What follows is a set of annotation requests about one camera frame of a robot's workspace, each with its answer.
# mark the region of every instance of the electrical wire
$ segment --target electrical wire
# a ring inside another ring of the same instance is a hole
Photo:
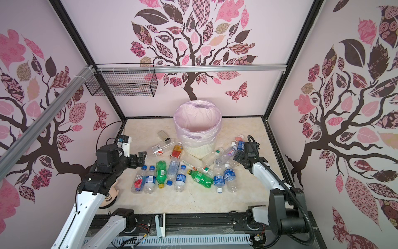
[[[255,155],[257,156],[258,159],[260,159],[260,155],[258,155],[256,146],[255,146],[255,140],[252,136],[248,135],[248,141],[250,146],[253,149],[253,152],[255,153]],[[300,210],[301,214],[304,216],[304,222],[307,225],[307,228],[309,230],[309,238],[308,240],[304,241],[301,240],[299,238],[297,238],[296,236],[293,236],[291,234],[287,234],[287,236],[289,236],[292,240],[296,241],[299,244],[302,245],[312,245],[314,240],[315,240],[315,234],[314,234],[314,228],[312,226],[312,223],[310,221],[310,217],[308,216],[308,212],[304,210],[303,206],[301,205],[301,203],[299,202],[299,200],[297,199],[297,197],[293,194],[293,192],[283,183],[283,181],[279,178],[278,175],[276,175],[269,166],[267,166],[262,160],[260,160],[260,163],[264,166],[265,169],[267,169],[271,175],[273,177],[275,177],[275,179],[278,181],[279,185],[281,185],[286,193],[289,195],[289,197],[293,200],[293,202],[296,204],[297,208]]]

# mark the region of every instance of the wall mural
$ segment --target wall mural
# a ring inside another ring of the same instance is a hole
[[[301,88],[303,94],[294,101],[300,114],[303,114],[298,123],[303,126],[302,134],[307,141],[303,145],[304,151],[299,161],[294,161],[288,155],[286,157],[293,166],[292,176],[296,175],[303,187],[302,170],[313,150],[321,150],[319,160],[325,163],[326,170],[336,167],[337,191],[340,193],[345,188],[352,203],[380,229],[384,229],[379,225],[379,205],[385,216],[382,218],[388,219],[392,227],[398,229],[398,202],[385,200],[398,199],[397,190],[386,185],[396,180],[398,174],[383,168],[382,164],[370,165],[366,161],[370,158],[381,158],[398,164],[396,154],[386,155],[379,150],[385,146],[398,149],[398,133],[391,132],[398,128],[398,111],[383,112],[398,105],[398,76],[379,80],[386,71],[397,68],[398,7],[378,8],[381,10],[378,29],[378,20],[360,20],[358,33],[362,42],[351,38],[340,41],[345,48],[344,55],[337,55],[332,46],[325,56],[322,68],[319,64],[310,68],[309,83]],[[388,54],[388,46],[393,54]],[[387,70],[391,61],[392,67]],[[363,68],[368,74],[347,72],[344,70],[346,63]],[[358,122],[359,117],[365,117],[366,121]],[[385,131],[375,132],[375,127]],[[349,152],[352,148],[361,149],[363,153],[353,154]],[[356,179],[350,173],[357,173],[361,178]],[[379,183],[368,183],[367,179],[375,179]],[[340,243],[344,240],[349,242],[347,248],[377,248],[369,240],[349,234],[334,208],[333,216],[336,222],[333,226],[335,238]]]
[[[249,13],[244,0],[140,0],[150,7],[140,10],[132,22],[134,33],[140,42],[132,42],[131,52],[142,57],[141,66],[146,63],[156,66],[204,65],[248,65],[257,56],[248,55],[255,43],[246,41],[251,30],[244,30],[249,22]],[[192,11],[187,11],[192,2]],[[150,25],[141,25],[144,18]],[[223,20],[214,28],[213,25]],[[207,84],[212,80],[231,80],[238,72],[213,73],[158,73],[164,84],[182,86],[190,100],[196,100],[192,84]],[[247,96],[247,82],[238,91],[227,91],[236,102]]]

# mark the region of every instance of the green plastic bottle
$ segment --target green plastic bottle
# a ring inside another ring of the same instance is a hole
[[[159,188],[164,188],[164,182],[167,179],[166,162],[159,161],[156,163],[156,181],[159,183]]]
[[[194,181],[198,182],[200,185],[203,185],[206,188],[210,188],[213,184],[213,179],[206,176],[205,174],[199,171],[188,170],[188,174],[191,175]]]

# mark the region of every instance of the trash bin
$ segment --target trash bin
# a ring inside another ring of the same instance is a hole
[[[192,100],[177,108],[173,117],[183,149],[202,159],[214,150],[221,130],[221,112],[206,100]]]

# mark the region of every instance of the black wire mesh basket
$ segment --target black wire mesh basket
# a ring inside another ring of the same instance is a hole
[[[113,96],[155,96],[158,79],[153,63],[128,64],[139,64],[140,68],[98,69],[85,83],[90,94],[104,96],[105,89]]]

